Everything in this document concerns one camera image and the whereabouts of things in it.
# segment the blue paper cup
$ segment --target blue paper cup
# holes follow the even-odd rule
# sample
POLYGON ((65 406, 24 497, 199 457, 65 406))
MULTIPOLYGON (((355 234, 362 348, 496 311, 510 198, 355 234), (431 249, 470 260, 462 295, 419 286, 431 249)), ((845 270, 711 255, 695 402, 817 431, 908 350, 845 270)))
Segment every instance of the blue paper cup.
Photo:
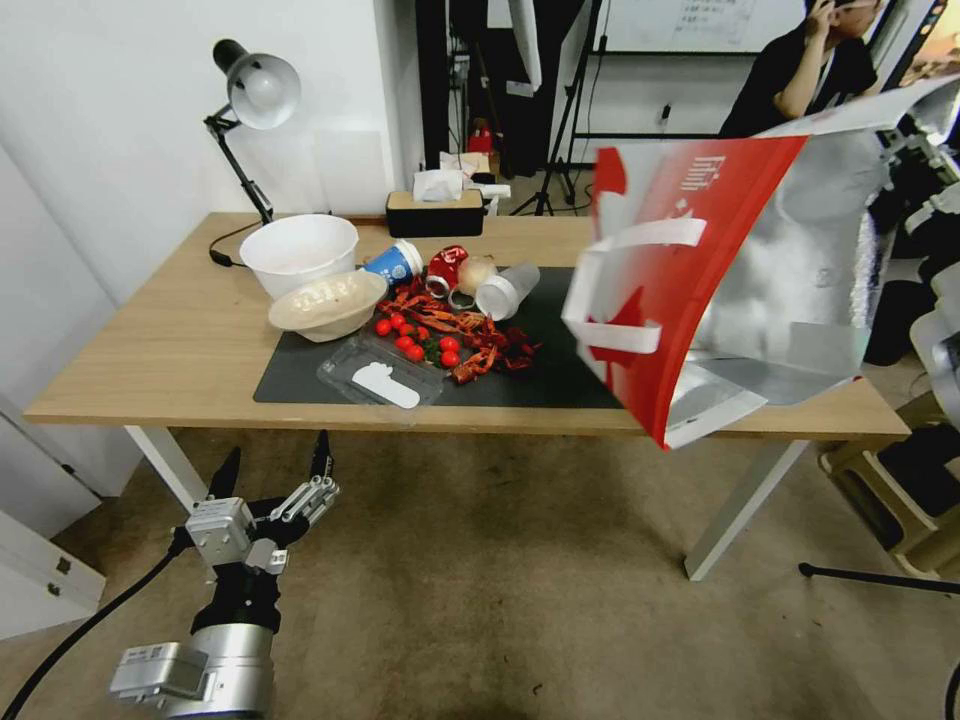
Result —
POLYGON ((367 272, 382 276, 390 287, 403 285, 423 272, 423 260, 413 243, 397 240, 383 253, 363 266, 367 272))

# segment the white table leg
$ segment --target white table leg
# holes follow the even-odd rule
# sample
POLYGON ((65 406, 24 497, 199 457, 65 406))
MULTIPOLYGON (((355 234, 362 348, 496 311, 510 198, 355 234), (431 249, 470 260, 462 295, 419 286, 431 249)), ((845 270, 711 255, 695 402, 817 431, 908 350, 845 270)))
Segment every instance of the white table leg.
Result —
POLYGON ((769 442, 760 448, 746 476, 727 498, 690 554, 684 558, 683 566, 690 580, 698 582, 706 577, 737 533, 750 521, 753 513, 809 444, 809 440, 793 440, 769 442))
POLYGON ((204 485, 169 430, 165 427, 141 427, 140 425, 124 427, 133 441, 143 450, 150 464, 156 468, 167 487, 173 491, 177 500, 187 510, 192 510, 195 502, 207 496, 207 486, 204 485))

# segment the robotic hand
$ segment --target robotic hand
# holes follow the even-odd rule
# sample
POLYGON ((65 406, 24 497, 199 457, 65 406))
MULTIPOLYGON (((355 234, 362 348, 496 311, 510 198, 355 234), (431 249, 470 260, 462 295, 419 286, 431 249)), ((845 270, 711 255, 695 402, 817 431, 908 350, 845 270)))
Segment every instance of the robotic hand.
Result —
POLYGON ((190 640, 129 648, 110 694, 155 705, 163 717, 263 718, 270 706, 270 649, 280 629, 277 576, 287 548, 330 509, 333 481, 327 432, 317 438, 310 479, 284 498, 247 504, 233 494, 240 469, 234 448, 184 525, 216 575, 210 604, 193 620, 190 640))

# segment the plastic bowl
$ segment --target plastic bowl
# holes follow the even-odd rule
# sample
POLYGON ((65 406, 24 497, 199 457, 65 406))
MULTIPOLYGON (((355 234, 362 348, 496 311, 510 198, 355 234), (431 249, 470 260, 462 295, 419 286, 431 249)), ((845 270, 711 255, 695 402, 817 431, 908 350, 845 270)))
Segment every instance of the plastic bowl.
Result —
POLYGON ((333 215, 294 215, 274 220, 240 245, 240 259, 277 299, 311 280, 356 267, 357 229, 333 215))
POLYGON ((314 280, 275 300, 270 324, 313 342, 327 342, 359 330, 387 294, 387 281, 366 270, 314 280))

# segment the lamp shade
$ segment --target lamp shade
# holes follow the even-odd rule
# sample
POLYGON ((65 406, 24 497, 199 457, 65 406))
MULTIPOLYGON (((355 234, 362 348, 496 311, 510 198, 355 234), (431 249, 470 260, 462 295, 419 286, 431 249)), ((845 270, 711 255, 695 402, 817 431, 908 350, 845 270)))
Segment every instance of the lamp shade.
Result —
POLYGON ((235 40, 221 40, 213 60, 227 75, 227 98, 237 119, 256 130, 286 122, 300 102, 300 77, 286 60, 248 53, 235 40))

